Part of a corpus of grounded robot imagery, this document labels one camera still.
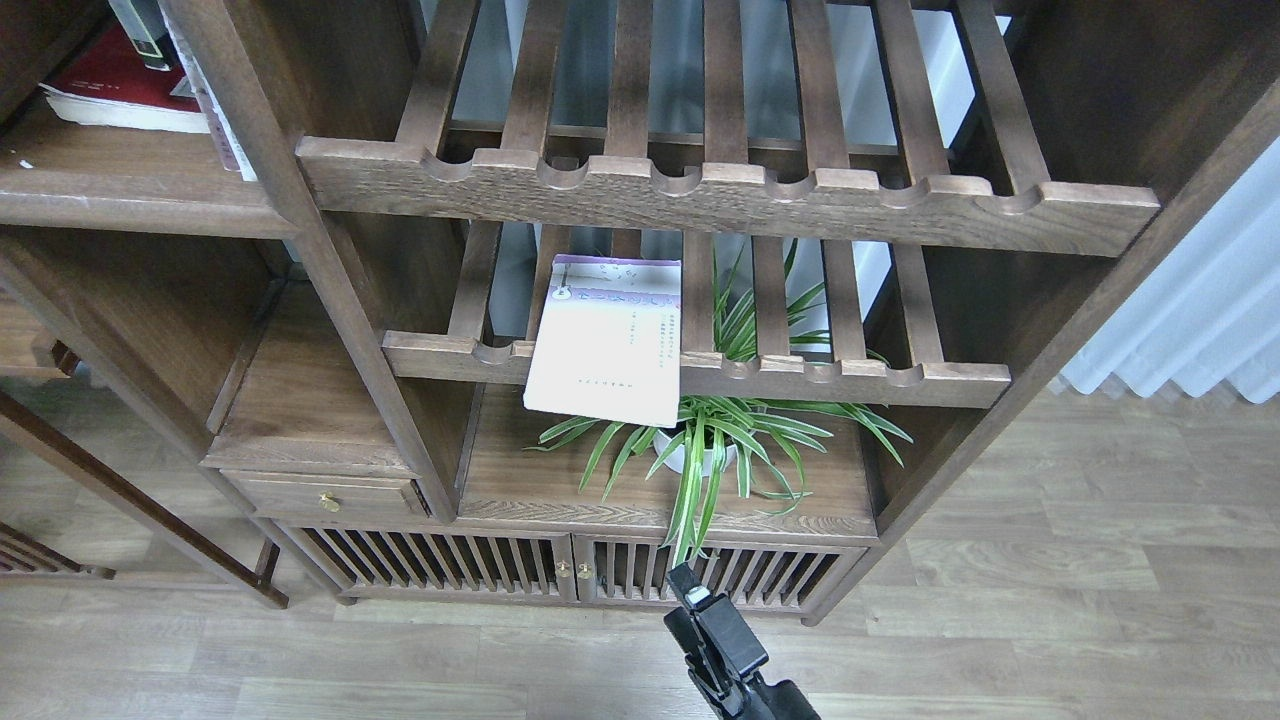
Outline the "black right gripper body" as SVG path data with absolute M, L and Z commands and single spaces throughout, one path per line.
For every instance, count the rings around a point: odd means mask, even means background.
M 764 650 L 724 655 L 705 644 L 685 656 L 692 684 L 721 719 L 818 719 L 794 682 L 764 682 L 759 666 L 768 659 Z

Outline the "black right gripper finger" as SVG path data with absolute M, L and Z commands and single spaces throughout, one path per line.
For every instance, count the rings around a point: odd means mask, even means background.
M 680 606 L 664 625 L 685 653 L 695 685 L 746 685 L 760 679 L 768 653 L 724 593 L 713 594 L 686 562 L 667 571 Z

